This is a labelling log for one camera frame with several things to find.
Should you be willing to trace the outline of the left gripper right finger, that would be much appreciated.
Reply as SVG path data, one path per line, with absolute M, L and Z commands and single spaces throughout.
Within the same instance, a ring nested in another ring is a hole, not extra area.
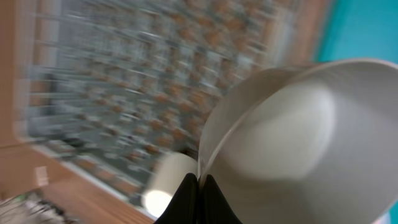
M 212 175 L 207 175 L 198 197 L 200 224 L 242 224 Z

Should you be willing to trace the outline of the white paper cup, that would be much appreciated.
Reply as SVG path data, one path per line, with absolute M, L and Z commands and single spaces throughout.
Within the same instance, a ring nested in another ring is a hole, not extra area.
M 141 204 L 153 217 L 159 218 L 169 205 L 188 173 L 197 175 L 198 162 L 180 152 L 162 156 L 141 196 Z

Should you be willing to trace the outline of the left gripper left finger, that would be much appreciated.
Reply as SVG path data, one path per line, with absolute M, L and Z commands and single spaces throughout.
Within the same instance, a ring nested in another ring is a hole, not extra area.
M 197 177 L 188 173 L 179 185 L 165 212 L 154 224 L 196 224 L 197 198 Z

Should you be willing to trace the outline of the grey bowl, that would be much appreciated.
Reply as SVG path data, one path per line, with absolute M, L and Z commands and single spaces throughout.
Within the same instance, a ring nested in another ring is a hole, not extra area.
M 211 112 L 198 161 L 243 223 L 372 223 L 397 201 L 397 65 L 254 74 Z

